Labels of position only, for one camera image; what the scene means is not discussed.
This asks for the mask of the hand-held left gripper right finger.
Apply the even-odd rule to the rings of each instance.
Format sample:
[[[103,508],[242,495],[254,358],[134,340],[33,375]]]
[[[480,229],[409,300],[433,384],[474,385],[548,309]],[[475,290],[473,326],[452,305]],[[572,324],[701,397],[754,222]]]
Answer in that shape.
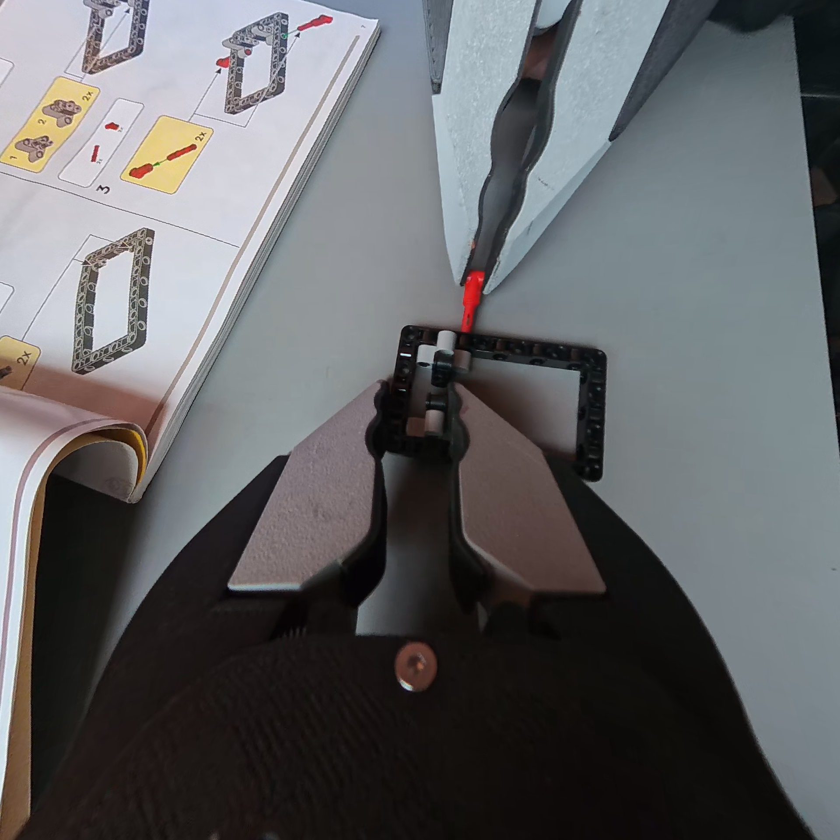
[[[448,387],[449,573],[465,611],[606,584],[542,450],[461,384]]]

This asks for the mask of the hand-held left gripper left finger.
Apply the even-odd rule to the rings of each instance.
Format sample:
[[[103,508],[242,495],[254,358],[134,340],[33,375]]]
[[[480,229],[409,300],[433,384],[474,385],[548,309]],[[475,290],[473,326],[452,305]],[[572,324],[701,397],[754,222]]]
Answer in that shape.
[[[290,452],[227,588],[359,606],[385,570],[380,434],[388,394],[375,381]]]

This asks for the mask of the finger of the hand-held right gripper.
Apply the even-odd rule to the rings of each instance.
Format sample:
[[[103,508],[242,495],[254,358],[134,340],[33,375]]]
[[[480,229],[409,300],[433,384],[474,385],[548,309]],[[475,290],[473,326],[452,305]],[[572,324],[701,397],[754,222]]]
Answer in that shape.
[[[492,134],[518,84],[540,3],[428,2],[428,62],[444,236],[455,284],[476,251]]]
[[[490,250],[488,294],[516,268],[609,147],[667,1],[571,2],[548,101]]]

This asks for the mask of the black rectangular lego frame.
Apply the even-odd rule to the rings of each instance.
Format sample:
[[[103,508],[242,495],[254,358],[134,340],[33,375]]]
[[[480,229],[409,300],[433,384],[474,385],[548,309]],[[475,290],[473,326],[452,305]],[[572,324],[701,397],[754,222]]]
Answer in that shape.
[[[395,455],[442,460],[446,437],[424,435],[426,396],[463,384],[543,451],[567,458],[575,473],[603,478],[606,439],[607,357],[572,343],[460,333],[471,354],[468,373],[433,367],[441,329],[406,325],[400,334],[391,396],[385,411],[385,445]]]

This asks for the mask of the lego instruction booklet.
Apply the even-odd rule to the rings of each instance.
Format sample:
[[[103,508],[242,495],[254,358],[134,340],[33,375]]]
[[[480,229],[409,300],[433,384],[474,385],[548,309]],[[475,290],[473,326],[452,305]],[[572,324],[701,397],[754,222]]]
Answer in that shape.
[[[380,32],[324,2],[2,2],[2,838],[47,480],[142,498]]]

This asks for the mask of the person's right forearm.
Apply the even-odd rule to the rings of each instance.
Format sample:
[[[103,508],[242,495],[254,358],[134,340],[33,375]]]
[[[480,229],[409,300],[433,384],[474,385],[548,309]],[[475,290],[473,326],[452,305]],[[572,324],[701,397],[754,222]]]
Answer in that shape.
[[[774,20],[791,15],[799,1],[718,1],[707,20],[739,33],[768,27]]]

